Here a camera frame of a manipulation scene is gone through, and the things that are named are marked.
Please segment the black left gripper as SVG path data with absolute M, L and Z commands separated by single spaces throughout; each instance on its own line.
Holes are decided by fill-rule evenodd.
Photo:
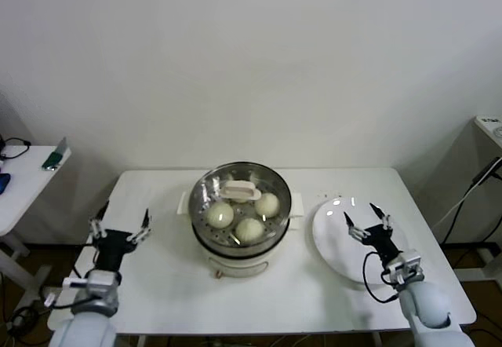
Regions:
M 132 253 L 136 245 L 142 243 L 151 234 L 151 215 L 149 209 L 146 209 L 140 229 L 134 235 L 118 230 L 105 230 L 101 226 L 101 221 L 108 205 L 109 201 L 89 219 L 89 234 L 93 246 L 98 251 L 94 268 L 101 271 L 119 272 L 124 256 Z

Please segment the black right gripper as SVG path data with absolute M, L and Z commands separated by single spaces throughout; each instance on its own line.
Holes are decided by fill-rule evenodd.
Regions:
M 385 214 L 380 207 L 373 203 L 369 205 L 375 215 L 380 219 L 381 225 L 375 225 L 363 230 L 357 227 L 350 216 L 344 212 L 348 234 L 360 243 L 363 241 L 364 245 L 373 247 L 379 255 L 382 264 L 388 265 L 401 253 L 400 249 L 398 249 L 391 239 L 393 233 L 390 221 L 391 218 L 388 214 Z

